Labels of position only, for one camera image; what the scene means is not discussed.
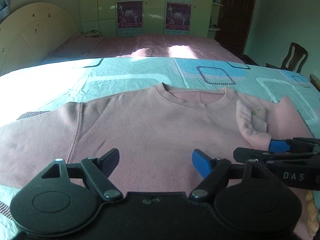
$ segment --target sweatshirt collar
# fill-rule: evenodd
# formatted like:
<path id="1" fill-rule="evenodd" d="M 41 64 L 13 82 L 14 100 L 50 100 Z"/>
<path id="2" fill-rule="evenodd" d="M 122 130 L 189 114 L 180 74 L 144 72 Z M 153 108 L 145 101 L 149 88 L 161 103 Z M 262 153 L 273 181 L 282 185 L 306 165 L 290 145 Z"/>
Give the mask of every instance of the sweatshirt collar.
<path id="1" fill-rule="evenodd" d="M 166 99 L 167 101 L 170 101 L 171 103 L 174 103 L 176 105 L 193 108 L 193 109 L 207 109 L 207 110 L 219 110 L 227 106 L 231 103 L 233 97 L 234 97 L 234 90 L 228 87 L 223 87 L 219 90 L 198 90 L 198 89 L 186 89 L 186 88 L 175 88 L 168 86 L 164 83 L 160 83 L 154 86 L 154 88 L 157 90 L 159 95 Z M 221 94 L 224 95 L 223 98 L 221 98 L 219 101 L 211 103 L 211 104 L 196 104 L 196 103 L 189 103 L 182 99 L 179 99 L 172 95 L 170 92 L 203 92 L 203 93 L 210 93 L 210 94 Z"/>

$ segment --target chair backrest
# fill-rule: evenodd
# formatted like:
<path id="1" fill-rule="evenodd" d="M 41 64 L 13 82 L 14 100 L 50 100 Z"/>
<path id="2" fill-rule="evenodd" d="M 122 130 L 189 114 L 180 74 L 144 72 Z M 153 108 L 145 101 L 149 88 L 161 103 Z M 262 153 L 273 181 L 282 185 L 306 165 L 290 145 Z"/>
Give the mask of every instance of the chair backrest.
<path id="1" fill-rule="evenodd" d="M 292 49 L 294 50 L 293 57 L 290 60 L 288 67 L 286 67 L 286 65 L 291 57 Z M 303 64 L 306 62 L 306 60 L 308 58 L 308 52 L 303 47 L 301 47 L 299 44 L 292 42 L 290 45 L 290 48 L 289 48 L 288 55 L 285 57 L 285 59 L 282 62 L 281 69 L 293 71 L 303 56 L 304 56 L 304 58 L 298 66 L 297 73 L 300 73 Z"/>

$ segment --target wooden door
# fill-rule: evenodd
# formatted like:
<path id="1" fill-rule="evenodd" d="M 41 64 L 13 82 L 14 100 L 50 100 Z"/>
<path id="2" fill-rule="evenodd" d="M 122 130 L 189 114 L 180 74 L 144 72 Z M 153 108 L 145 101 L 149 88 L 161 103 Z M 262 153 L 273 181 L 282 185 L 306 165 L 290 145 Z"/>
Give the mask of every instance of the wooden door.
<path id="1" fill-rule="evenodd" d="M 221 0 L 215 40 L 237 57 L 241 57 L 248 37 L 255 0 Z"/>

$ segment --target cream headboard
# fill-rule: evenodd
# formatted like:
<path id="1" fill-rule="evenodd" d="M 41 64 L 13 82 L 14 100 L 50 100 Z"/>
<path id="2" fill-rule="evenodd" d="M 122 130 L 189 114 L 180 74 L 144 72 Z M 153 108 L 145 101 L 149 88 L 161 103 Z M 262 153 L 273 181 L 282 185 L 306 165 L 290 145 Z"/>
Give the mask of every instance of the cream headboard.
<path id="1" fill-rule="evenodd" d="M 0 76 L 39 64 L 51 50 L 79 35 L 70 16 L 52 3 L 14 11 L 0 24 Z"/>

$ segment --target pink bedsheet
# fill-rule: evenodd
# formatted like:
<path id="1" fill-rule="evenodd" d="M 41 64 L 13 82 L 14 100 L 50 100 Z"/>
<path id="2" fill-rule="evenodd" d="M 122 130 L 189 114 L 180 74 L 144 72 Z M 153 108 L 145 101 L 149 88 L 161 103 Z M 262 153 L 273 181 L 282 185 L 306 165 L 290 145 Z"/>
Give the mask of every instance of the pink bedsheet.
<path id="1" fill-rule="evenodd" d="M 142 34 L 137 36 L 135 57 L 181 57 L 243 63 L 214 39 L 189 35 Z"/>
<path id="2" fill-rule="evenodd" d="M 243 63 L 213 39 L 141 34 L 136 38 L 72 37 L 52 51 L 42 64 L 103 57 L 180 57 Z"/>

